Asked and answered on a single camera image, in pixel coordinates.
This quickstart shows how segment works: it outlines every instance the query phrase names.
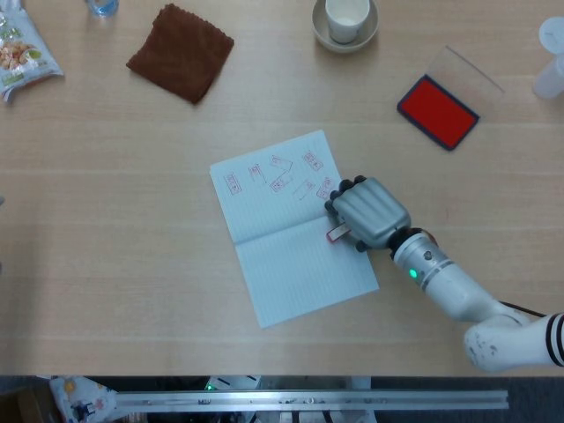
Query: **brown towel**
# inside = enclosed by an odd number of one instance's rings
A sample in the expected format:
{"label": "brown towel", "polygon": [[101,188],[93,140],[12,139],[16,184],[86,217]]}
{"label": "brown towel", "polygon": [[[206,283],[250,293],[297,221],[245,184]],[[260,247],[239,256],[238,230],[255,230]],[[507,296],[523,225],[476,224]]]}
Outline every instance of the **brown towel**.
{"label": "brown towel", "polygon": [[233,45],[232,38],[209,22],[168,4],[127,67],[196,104],[218,76]]}

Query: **plastic bag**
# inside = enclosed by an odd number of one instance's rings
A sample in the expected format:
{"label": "plastic bag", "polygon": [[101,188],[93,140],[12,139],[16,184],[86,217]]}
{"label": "plastic bag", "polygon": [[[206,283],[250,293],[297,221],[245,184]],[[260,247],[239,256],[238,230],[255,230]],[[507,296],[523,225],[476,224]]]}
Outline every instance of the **plastic bag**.
{"label": "plastic bag", "polygon": [[63,71],[19,0],[0,0],[0,89],[13,90]]}

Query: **plastic bottle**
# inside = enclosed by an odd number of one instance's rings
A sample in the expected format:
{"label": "plastic bottle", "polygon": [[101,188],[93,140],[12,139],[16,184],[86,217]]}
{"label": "plastic bottle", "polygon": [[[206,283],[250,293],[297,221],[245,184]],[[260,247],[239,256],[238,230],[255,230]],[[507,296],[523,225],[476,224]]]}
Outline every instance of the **plastic bottle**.
{"label": "plastic bottle", "polygon": [[119,0],[87,0],[88,7],[96,16],[112,16],[117,12]]}
{"label": "plastic bottle", "polygon": [[555,57],[545,66],[538,74],[533,90],[543,99],[553,99],[564,92],[564,55]]}

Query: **floor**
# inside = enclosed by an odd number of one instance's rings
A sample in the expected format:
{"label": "floor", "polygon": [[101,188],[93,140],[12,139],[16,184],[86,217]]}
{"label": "floor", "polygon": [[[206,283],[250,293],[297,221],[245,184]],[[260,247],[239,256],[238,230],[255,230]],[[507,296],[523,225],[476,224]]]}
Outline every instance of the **floor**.
{"label": "floor", "polygon": [[[97,382],[121,391],[201,390],[201,377],[95,377]],[[322,389],[336,378],[279,378],[288,389]],[[41,382],[33,377],[0,377],[0,392]],[[564,421],[564,378],[412,378],[373,377],[375,390],[507,390],[508,411],[483,412],[378,412],[378,423],[562,423]],[[151,422],[202,421],[181,416],[152,416]]]}

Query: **stamp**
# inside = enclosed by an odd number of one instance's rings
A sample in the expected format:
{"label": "stamp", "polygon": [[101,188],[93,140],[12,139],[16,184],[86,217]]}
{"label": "stamp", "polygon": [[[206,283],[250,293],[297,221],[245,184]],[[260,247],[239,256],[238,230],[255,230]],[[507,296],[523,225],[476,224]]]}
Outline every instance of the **stamp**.
{"label": "stamp", "polygon": [[310,180],[306,179],[304,182],[301,183],[298,189],[293,192],[292,195],[298,200],[303,200],[306,197],[306,195],[309,193],[309,191],[311,191],[313,188],[315,188],[315,184]]}
{"label": "stamp", "polygon": [[252,179],[253,182],[266,183],[266,178],[264,177],[263,171],[261,170],[261,167],[258,164],[249,168],[249,174],[250,174],[250,179]]}
{"label": "stamp", "polygon": [[276,178],[272,183],[271,183],[271,189],[274,192],[279,192],[281,189],[283,189],[288,183],[290,183],[292,181],[292,176],[290,174],[282,174],[281,176],[279,176],[278,178]]}
{"label": "stamp", "polygon": [[281,159],[278,156],[272,156],[271,165],[288,172],[292,168],[293,162],[287,159]]}
{"label": "stamp", "polygon": [[316,172],[323,167],[323,163],[312,152],[306,152],[303,159]]}
{"label": "stamp", "polygon": [[237,181],[237,177],[233,172],[231,174],[226,174],[223,179],[225,179],[232,196],[239,194],[242,191],[241,185],[239,184],[239,181]]}
{"label": "stamp", "polygon": [[323,200],[329,199],[329,194],[333,191],[333,187],[335,186],[335,182],[329,178],[325,178],[321,187],[317,190],[317,196],[322,198]]}

